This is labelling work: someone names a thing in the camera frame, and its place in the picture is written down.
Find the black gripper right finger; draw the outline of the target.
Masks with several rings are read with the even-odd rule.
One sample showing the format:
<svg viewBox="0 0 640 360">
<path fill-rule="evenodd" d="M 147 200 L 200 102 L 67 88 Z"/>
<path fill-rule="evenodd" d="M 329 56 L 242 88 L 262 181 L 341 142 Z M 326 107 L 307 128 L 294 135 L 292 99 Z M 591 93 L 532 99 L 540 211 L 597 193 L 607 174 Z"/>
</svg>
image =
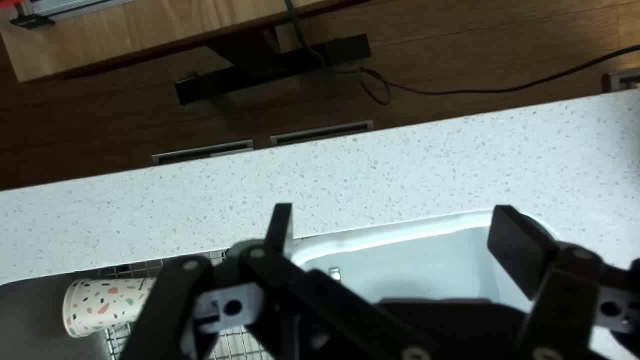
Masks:
<svg viewBox="0 0 640 360">
<path fill-rule="evenodd" d="M 523 297 L 534 299 L 556 257 L 556 241 L 538 220 L 498 205 L 492 211 L 487 251 Z"/>
</svg>

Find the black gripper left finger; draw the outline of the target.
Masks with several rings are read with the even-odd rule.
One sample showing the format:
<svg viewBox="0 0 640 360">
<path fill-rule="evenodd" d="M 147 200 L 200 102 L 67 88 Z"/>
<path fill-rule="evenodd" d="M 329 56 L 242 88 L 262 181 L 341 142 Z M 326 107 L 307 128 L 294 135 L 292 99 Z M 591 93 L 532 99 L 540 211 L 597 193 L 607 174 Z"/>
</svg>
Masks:
<svg viewBox="0 0 640 360">
<path fill-rule="evenodd" d="M 267 231 L 266 231 L 266 248 L 269 254 L 283 254 L 286 242 L 292 233 L 292 206 L 288 203 L 276 205 Z"/>
</svg>

